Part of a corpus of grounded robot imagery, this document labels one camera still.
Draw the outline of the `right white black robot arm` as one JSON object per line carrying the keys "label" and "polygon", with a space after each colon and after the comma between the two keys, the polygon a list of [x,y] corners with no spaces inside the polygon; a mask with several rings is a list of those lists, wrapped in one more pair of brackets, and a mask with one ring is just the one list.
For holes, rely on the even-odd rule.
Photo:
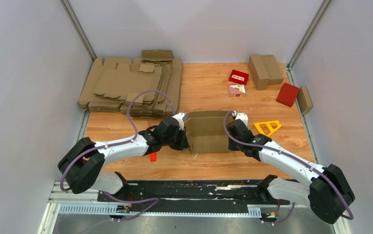
{"label": "right white black robot arm", "polygon": [[307,161],[263,134],[254,135],[240,119],[225,122],[223,127],[245,156],[273,165],[296,180],[266,178],[266,185],[258,189],[260,201],[267,204],[275,199],[292,201],[310,207],[317,217],[329,224],[334,224],[340,217],[354,219],[350,205],[355,195],[338,166]]}

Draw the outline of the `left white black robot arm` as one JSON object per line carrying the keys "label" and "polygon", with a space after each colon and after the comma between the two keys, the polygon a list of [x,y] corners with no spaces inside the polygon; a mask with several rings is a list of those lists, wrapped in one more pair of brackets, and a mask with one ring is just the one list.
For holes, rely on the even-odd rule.
{"label": "left white black robot arm", "polygon": [[120,173],[103,171],[103,166],[134,156],[156,153],[164,146],[181,151],[188,148],[184,130],[185,113],[162,120],[159,125],[135,131],[131,137],[113,141],[94,142],[84,137],[58,163],[62,174],[60,189],[74,194],[89,189],[105,191],[116,201],[124,201],[129,188]]}

